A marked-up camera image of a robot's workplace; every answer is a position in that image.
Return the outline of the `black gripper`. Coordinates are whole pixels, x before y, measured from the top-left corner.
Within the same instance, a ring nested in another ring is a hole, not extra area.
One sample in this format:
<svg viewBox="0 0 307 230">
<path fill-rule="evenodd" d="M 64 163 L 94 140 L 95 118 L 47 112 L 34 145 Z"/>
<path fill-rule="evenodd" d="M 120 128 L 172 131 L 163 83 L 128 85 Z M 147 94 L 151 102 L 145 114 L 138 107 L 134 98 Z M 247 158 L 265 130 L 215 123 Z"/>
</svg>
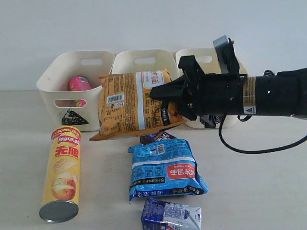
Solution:
<svg viewBox="0 0 307 230">
<path fill-rule="evenodd" d="M 239 74 L 235 55 L 222 58 L 228 73 L 204 73 L 195 56 L 182 56 L 178 67 L 184 75 L 169 83 L 153 87 L 154 100 L 180 100 L 168 103 L 170 120 L 196 120 L 202 115 L 243 115 L 242 90 L 245 75 Z"/>
</svg>

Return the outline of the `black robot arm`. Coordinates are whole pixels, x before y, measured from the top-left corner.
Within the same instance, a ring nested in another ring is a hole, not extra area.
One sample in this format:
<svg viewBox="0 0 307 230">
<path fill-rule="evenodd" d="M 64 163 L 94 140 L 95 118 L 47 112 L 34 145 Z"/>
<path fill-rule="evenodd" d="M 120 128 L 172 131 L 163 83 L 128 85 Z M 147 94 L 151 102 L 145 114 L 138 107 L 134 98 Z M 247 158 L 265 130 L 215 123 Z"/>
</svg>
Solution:
<svg viewBox="0 0 307 230">
<path fill-rule="evenodd" d="M 194 121 L 204 115 L 305 116 L 307 70 L 249 77 L 237 72 L 205 73 L 194 56 L 182 56 L 178 79 L 153 87 L 150 98 L 174 103 Z"/>
</svg>

